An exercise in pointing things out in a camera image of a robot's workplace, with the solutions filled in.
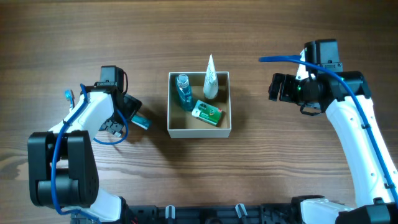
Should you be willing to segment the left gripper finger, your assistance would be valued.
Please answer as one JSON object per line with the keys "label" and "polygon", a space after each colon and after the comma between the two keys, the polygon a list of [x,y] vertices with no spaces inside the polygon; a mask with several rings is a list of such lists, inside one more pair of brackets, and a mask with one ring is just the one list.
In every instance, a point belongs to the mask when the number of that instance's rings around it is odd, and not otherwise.
{"label": "left gripper finger", "polygon": [[125,94],[124,95],[124,106],[123,115],[126,120],[132,120],[136,113],[140,110],[142,102],[135,97]]}
{"label": "left gripper finger", "polygon": [[115,120],[107,120],[104,122],[104,130],[110,132],[116,137],[121,137],[123,133],[123,125],[116,122]]}

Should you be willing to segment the small toothpaste tube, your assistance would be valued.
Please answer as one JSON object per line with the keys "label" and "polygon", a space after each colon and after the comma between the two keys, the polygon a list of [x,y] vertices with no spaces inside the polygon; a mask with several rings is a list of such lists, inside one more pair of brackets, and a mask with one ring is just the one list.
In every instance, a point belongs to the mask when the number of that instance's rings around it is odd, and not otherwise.
{"label": "small toothpaste tube", "polygon": [[149,119],[147,119],[147,118],[145,118],[143,116],[140,116],[138,114],[134,115],[131,118],[131,122],[136,124],[136,125],[138,125],[139,127],[141,127],[142,129],[145,129],[145,130],[148,130],[150,128],[151,124],[152,124],[151,120],[149,120]]}

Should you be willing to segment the blue white toothbrush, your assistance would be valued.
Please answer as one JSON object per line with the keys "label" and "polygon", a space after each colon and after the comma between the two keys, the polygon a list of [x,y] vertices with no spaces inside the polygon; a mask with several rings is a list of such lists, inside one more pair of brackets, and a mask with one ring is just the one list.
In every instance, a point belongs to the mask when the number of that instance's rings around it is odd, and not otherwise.
{"label": "blue white toothbrush", "polygon": [[75,107],[75,102],[74,102],[74,95],[72,90],[65,90],[64,91],[65,98],[69,101],[70,103],[70,111]]}

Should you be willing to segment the blue mouthwash bottle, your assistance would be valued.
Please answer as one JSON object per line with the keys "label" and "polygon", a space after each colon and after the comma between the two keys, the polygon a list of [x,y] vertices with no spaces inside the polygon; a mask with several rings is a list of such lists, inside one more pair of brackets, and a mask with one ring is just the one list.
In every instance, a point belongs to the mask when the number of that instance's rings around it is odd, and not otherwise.
{"label": "blue mouthwash bottle", "polygon": [[177,92],[181,107],[186,111],[192,111],[194,104],[192,98],[192,88],[186,74],[179,74],[176,79]]}

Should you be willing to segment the white cone tube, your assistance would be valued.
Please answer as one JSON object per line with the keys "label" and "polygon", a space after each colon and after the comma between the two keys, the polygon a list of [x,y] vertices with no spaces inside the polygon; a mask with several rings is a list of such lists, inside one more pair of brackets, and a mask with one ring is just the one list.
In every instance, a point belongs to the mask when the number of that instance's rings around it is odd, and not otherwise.
{"label": "white cone tube", "polygon": [[218,76],[216,74],[216,68],[212,55],[209,57],[208,66],[206,69],[203,93],[205,98],[209,100],[215,99],[218,94]]}

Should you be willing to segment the green white small box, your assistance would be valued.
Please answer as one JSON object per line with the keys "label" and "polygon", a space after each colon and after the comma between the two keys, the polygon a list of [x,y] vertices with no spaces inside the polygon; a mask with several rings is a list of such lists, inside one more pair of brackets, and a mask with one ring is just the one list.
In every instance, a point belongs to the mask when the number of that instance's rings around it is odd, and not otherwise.
{"label": "green white small box", "polygon": [[223,110],[209,105],[204,101],[197,100],[195,107],[192,110],[192,116],[210,125],[217,126],[221,120]]}

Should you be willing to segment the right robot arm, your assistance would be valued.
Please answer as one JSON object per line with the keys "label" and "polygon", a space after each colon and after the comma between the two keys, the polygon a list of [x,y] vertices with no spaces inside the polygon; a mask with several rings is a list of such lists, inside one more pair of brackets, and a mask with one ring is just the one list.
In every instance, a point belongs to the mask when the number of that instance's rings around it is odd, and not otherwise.
{"label": "right robot arm", "polygon": [[320,195],[292,198],[292,223],[397,223],[397,169],[374,114],[371,91],[359,71],[346,72],[335,39],[307,42],[298,55],[261,57],[260,62],[292,62],[296,75],[275,73],[272,101],[300,107],[309,116],[325,114],[343,148],[351,172],[355,207]]}

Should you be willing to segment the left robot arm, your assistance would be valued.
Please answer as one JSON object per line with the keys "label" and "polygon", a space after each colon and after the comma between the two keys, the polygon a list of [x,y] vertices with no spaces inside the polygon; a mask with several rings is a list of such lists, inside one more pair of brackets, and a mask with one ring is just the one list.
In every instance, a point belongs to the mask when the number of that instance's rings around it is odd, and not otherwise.
{"label": "left robot arm", "polygon": [[115,65],[101,67],[99,81],[80,88],[79,102],[61,122],[28,138],[31,202],[92,223],[138,223],[125,199],[100,188],[92,143],[100,131],[126,139],[142,103],[128,95],[127,73]]}

